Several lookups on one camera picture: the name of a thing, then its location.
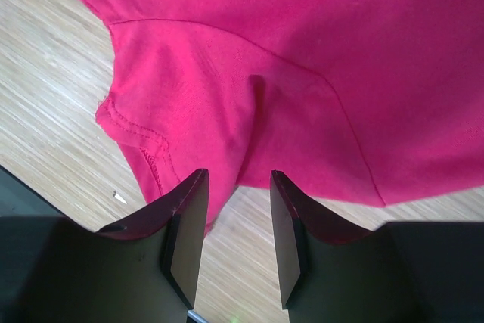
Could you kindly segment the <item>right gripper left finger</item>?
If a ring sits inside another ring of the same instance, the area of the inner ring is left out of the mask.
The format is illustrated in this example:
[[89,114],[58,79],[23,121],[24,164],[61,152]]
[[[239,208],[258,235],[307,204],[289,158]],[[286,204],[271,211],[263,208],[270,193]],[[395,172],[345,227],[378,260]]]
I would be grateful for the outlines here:
[[1,171],[3,322],[199,322],[209,174],[90,231]]

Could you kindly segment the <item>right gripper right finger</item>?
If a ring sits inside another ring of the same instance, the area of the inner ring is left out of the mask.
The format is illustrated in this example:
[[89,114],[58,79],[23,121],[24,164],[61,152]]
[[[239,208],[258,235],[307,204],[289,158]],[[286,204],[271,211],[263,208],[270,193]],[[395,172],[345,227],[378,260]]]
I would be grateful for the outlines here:
[[481,322],[483,225],[362,228],[271,174],[281,304],[292,322]]

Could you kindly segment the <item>red t-shirt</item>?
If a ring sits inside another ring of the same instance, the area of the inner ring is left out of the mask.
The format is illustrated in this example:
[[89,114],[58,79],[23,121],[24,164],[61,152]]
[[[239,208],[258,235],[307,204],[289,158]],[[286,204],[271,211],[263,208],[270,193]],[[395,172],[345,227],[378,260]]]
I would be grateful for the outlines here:
[[208,223],[272,170],[386,207],[483,184],[483,0],[80,0],[114,74],[95,119],[152,202],[209,171]]

